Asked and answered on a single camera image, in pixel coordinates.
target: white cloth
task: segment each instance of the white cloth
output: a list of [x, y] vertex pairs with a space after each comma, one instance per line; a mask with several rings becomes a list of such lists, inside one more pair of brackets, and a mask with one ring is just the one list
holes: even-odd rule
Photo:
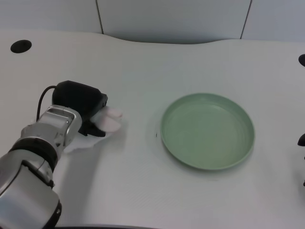
[[64, 153], [70, 153], [75, 149], [93, 147], [98, 142], [110, 137], [114, 132], [118, 131], [121, 128], [121, 118], [122, 112], [120, 110], [110, 107], [102, 108], [90, 120], [96, 125], [97, 128], [102, 131], [105, 131], [106, 136], [84, 136], [80, 133], [77, 133], [72, 142], [64, 149]]

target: white table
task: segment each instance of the white table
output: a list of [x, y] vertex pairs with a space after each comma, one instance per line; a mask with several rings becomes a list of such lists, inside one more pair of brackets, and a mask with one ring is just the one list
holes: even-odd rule
[[[298, 62], [305, 43], [150, 44], [58, 31], [0, 35], [2, 155], [35, 117], [49, 85], [73, 80], [97, 87], [124, 113], [121, 132], [59, 161], [59, 225], [304, 228], [305, 148], [297, 141], [305, 133], [305, 67]], [[10, 45], [21, 39], [32, 48], [11, 53]], [[162, 146], [165, 108], [196, 92], [226, 96], [252, 118], [254, 151], [240, 166], [195, 170]]]

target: cable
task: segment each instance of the cable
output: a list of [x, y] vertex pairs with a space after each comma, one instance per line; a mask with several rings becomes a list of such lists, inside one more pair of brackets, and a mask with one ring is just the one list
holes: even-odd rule
[[42, 99], [44, 97], [44, 95], [46, 94], [46, 92], [52, 88], [56, 88], [56, 86], [49, 86], [46, 89], [44, 89], [43, 93], [40, 96], [39, 102], [38, 102], [38, 107], [37, 107], [37, 115], [36, 115], [36, 121], [38, 121], [39, 117], [40, 117], [40, 108], [41, 108], [41, 103], [42, 103]]

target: round hole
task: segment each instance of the round hole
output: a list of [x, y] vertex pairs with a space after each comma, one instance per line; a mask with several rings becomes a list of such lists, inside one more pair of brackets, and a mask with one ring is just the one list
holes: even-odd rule
[[11, 45], [10, 50], [13, 53], [23, 53], [32, 47], [32, 43], [28, 40], [20, 40]]

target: green bowl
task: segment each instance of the green bowl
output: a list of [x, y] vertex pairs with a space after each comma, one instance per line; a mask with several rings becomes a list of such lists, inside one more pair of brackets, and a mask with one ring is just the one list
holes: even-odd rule
[[171, 154], [189, 166], [218, 170], [237, 165], [252, 151], [254, 126], [233, 101], [215, 94], [191, 94], [173, 102], [161, 121]]

